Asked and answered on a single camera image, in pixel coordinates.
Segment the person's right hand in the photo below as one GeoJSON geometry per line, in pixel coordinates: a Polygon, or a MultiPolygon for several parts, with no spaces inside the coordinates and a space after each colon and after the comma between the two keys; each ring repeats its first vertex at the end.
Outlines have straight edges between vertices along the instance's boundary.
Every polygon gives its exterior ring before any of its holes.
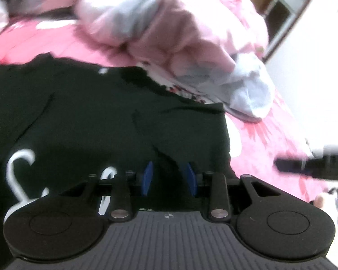
{"type": "Polygon", "coordinates": [[[316,196],[314,200],[310,202],[310,204],[314,205],[317,208],[323,208],[324,206],[324,197],[322,195],[316,196]]]}

